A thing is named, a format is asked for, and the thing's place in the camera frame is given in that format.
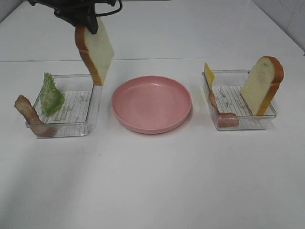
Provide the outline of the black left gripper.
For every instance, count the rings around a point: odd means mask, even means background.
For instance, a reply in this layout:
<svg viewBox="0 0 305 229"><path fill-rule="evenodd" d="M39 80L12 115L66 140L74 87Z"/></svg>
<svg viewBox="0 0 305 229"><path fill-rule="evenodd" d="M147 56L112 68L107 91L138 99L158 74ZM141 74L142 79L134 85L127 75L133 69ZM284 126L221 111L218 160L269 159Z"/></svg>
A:
<svg viewBox="0 0 305 229"><path fill-rule="evenodd" d="M113 0L28 0L28 2L32 6L38 3L53 8L55 10L54 15L57 18L68 22L74 27L83 24L91 34L96 34L99 28L96 17L114 14L114 11L107 13L95 12L95 4L107 3L113 7Z"/></svg>

